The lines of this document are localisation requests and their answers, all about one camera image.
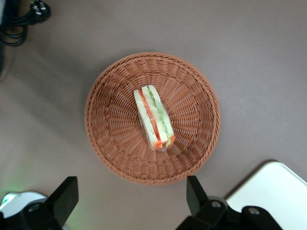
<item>white object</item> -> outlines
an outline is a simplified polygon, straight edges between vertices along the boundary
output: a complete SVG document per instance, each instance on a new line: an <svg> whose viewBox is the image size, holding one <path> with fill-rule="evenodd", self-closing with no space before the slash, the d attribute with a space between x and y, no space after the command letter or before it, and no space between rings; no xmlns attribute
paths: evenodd
<svg viewBox="0 0 307 230"><path fill-rule="evenodd" d="M26 207L30 203L44 202L47 197L37 192L23 192L23 193L8 193L2 201L0 211L3 213L4 218L11 217Z"/></svg>
<svg viewBox="0 0 307 230"><path fill-rule="evenodd" d="M307 230L307 183L280 162L263 165L226 201L237 212L266 209L283 230Z"/></svg>

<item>gray surface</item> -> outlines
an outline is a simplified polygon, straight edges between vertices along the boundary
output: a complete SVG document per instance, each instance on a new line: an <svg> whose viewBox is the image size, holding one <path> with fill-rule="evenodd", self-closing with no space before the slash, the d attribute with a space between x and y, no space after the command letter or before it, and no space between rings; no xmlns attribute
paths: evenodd
<svg viewBox="0 0 307 230"><path fill-rule="evenodd" d="M196 173L208 194L226 195L268 159L307 180L306 1L47 2L52 18L5 52L0 197L25 190L49 195L76 175L73 230L174 229L189 214L185 181L126 182L99 161L84 132L94 80L141 51L185 59L219 97L220 138Z"/></svg>

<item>wicker basket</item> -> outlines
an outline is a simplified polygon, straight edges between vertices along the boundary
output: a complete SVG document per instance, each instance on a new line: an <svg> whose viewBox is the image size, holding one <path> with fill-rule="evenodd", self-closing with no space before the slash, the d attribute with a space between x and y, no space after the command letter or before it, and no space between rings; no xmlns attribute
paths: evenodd
<svg viewBox="0 0 307 230"><path fill-rule="evenodd" d="M152 84L169 113L176 141L151 151L133 90ZM177 57L146 52L122 58L103 71L86 102L85 129L100 160L139 184L171 184L196 172L209 158L220 130L220 109L208 80Z"/></svg>

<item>metal screw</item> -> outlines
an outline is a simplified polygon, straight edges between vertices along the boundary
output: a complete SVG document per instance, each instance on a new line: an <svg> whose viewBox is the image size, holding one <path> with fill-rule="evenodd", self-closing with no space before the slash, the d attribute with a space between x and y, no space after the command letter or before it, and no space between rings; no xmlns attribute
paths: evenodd
<svg viewBox="0 0 307 230"><path fill-rule="evenodd" d="M221 204L217 201L212 201L211 205L212 205L212 207L221 207Z"/></svg>
<svg viewBox="0 0 307 230"><path fill-rule="evenodd" d="M258 209L254 208L254 207L250 207L250 208L248 209L248 211L249 211L251 214L253 214L253 215L259 215L259 214L260 214L260 212L258 211Z"/></svg>
<svg viewBox="0 0 307 230"><path fill-rule="evenodd" d="M35 205L32 205L31 207L29 207L28 211L33 212L33 211L36 211L38 209L39 209L39 204L35 204Z"/></svg>

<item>sandwich wrapped in plastic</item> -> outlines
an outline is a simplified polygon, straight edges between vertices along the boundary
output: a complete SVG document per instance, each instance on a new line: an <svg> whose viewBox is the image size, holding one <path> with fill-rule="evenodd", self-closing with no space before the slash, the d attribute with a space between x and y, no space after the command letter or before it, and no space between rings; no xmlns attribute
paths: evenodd
<svg viewBox="0 0 307 230"><path fill-rule="evenodd" d="M152 150L165 150L175 141L169 116L153 85L135 90L134 99L147 141Z"/></svg>

